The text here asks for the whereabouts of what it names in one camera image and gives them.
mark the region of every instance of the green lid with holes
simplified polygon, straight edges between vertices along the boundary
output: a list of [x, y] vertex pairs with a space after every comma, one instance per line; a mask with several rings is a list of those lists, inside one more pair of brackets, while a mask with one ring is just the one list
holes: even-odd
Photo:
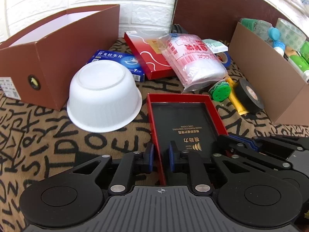
[[211, 96], [214, 101], [221, 102], [224, 99], [227, 99], [231, 93], [231, 87], [228, 83], [222, 83], [215, 87], [212, 91]]

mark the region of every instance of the blue medicine box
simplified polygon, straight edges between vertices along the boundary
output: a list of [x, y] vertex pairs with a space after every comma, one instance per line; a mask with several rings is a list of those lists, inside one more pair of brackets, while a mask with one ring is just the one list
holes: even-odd
[[113, 60], [116, 61], [123, 66], [127, 67], [133, 75], [133, 78], [137, 82], [145, 81], [145, 73], [142, 70], [140, 64], [132, 54], [115, 52], [115, 51], [103, 51], [98, 50], [92, 58], [87, 62], [91, 63], [98, 60]]

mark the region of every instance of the barcode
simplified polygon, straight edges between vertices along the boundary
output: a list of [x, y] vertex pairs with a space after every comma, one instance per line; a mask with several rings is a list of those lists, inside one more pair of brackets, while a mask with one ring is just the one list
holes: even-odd
[[132, 74], [132, 76], [133, 76], [135, 81], [140, 82], [140, 80], [141, 80], [141, 76], [140, 75]]
[[188, 63], [191, 63], [193, 61], [196, 61], [197, 58], [193, 55], [185, 55], [183, 57], [181, 57], [180, 59], [178, 59], [178, 62], [182, 65], [185, 66]]

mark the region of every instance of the green label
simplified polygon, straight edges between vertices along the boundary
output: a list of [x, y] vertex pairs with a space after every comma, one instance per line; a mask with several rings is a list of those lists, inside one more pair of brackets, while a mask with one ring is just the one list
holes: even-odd
[[257, 21], [257, 19], [249, 19], [249, 18], [243, 18], [241, 20], [241, 24], [245, 26], [247, 29], [254, 31], [254, 24]]

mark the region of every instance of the red box rim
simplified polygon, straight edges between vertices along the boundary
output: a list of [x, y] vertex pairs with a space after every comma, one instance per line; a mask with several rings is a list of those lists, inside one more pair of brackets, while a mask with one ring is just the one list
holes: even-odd
[[228, 135], [228, 132], [226, 131], [224, 124], [219, 116], [219, 113], [217, 112], [216, 108], [214, 107], [211, 98], [208, 95], [193, 95], [193, 94], [169, 94], [169, 93], [155, 93], [151, 94], [148, 93], [147, 95], [147, 108], [148, 108], [148, 114], [149, 114], [149, 123], [150, 123], [150, 129], [151, 129], [151, 137], [152, 142], [154, 143], [156, 150], [157, 150], [157, 156], [159, 159], [158, 163], [158, 172], [159, 172], [159, 179], [160, 184], [165, 186], [165, 176], [162, 166], [162, 160], [159, 150], [159, 143], [157, 138], [157, 132], [155, 129], [155, 121], [152, 113], [152, 106], [151, 103], [204, 103], [205, 107], [208, 111], [208, 114], [214, 124], [214, 127], [217, 131], [218, 135], [225, 134]]

